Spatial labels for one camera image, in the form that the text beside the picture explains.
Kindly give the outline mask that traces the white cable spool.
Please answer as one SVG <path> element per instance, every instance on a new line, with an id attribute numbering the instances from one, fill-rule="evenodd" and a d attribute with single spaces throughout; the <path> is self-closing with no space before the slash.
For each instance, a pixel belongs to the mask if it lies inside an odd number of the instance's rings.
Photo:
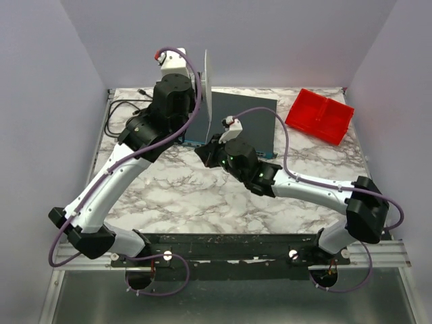
<path id="1" fill-rule="evenodd" d="M 209 51 L 206 49 L 204 54 L 204 70 L 201 77 L 202 88 L 204 90 L 204 101 L 207 107 L 208 121 L 211 123 L 213 117 L 212 108 L 212 86 L 211 86 L 211 64 Z"/>

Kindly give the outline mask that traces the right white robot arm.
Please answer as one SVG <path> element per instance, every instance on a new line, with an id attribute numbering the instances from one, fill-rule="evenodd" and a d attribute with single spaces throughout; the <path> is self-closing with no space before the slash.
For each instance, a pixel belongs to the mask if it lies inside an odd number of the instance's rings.
<path id="1" fill-rule="evenodd" d="M 344 219 L 320 229 L 312 252 L 337 254 L 356 241 L 377 244 L 389 210 L 376 185 L 360 176 L 355 182 L 332 182 L 304 175 L 288 175 L 281 165 L 259 160 L 255 149 L 241 138 L 211 141 L 194 150 L 205 167 L 221 167 L 258 196 L 294 198 L 337 211 Z"/>

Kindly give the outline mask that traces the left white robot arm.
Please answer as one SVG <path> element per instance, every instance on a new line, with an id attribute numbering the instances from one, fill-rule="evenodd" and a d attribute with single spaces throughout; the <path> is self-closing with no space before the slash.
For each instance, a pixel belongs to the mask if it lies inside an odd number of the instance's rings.
<path id="1" fill-rule="evenodd" d="M 127 121 L 108 161 L 84 191 L 66 207 L 50 211 L 49 219 L 77 251 L 89 259 L 106 252 L 144 253 L 148 242 L 142 234 L 109 225 L 105 218 L 128 186 L 184 135 L 198 104 L 189 77 L 162 77 L 150 105 Z"/>

